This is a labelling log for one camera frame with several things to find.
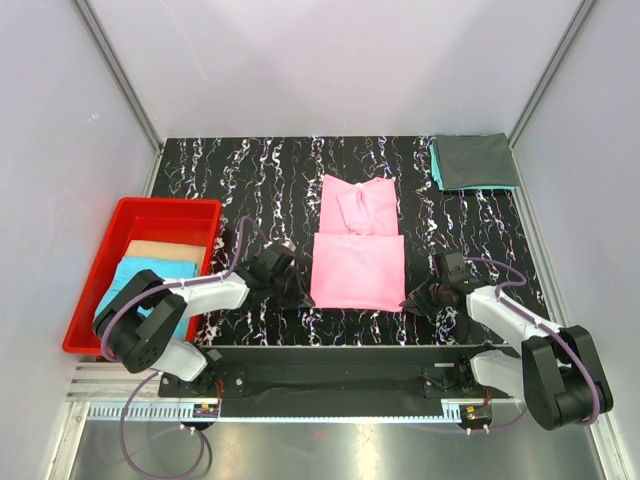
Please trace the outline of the pink t shirt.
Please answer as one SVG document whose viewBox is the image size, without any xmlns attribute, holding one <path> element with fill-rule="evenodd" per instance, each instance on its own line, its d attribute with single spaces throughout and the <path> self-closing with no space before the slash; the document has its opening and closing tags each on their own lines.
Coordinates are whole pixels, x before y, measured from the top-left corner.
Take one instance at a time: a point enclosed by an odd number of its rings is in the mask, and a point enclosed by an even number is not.
<svg viewBox="0 0 640 480">
<path fill-rule="evenodd" d="M 392 178 L 324 176 L 310 293 L 320 309 L 402 310 L 405 239 Z"/>
</svg>

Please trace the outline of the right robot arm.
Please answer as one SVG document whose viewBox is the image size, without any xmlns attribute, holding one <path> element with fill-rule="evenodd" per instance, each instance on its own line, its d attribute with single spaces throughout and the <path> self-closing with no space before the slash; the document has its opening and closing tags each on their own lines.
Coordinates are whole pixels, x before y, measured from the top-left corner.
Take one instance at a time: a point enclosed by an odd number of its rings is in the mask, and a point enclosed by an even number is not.
<svg viewBox="0 0 640 480">
<path fill-rule="evenodd" d="M 454 384 L 466 396 L 487 387 L 523 402 L 546 430 L 593 424 L 612 410 L 614 398 L 589 331 L 561 327 L 522 306 L 498 284 L 476 276 L 474 258 L 461 252 L 434 256 L 435 272 L 401 307 L 427 316 L 445 307 L 462 309 L 473 321 L 495 332 L 514 349 L 510 356 L 486 347 L 454 371 Z"/>
</svg>

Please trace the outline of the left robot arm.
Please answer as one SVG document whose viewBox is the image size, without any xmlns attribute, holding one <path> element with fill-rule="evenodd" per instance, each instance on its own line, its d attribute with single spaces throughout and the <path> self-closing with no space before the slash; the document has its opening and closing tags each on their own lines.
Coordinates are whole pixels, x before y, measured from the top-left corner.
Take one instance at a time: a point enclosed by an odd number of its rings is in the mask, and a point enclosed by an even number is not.
<svg viewBox="0 0 640 480">
<path fill-rule="evenodd" d="M 270 244 L 219 274 L 170 280 L 145 269 L 133 276 L 93 321 L 103 356 L 130 373 L 147 369 L 172 375 L 196 396 L 216 382 L 216 361 L 174 333 L 180 321 L 238 310 L 270 300 L 284 310 L 315 305 L 289 244 Z"/>
</svg>

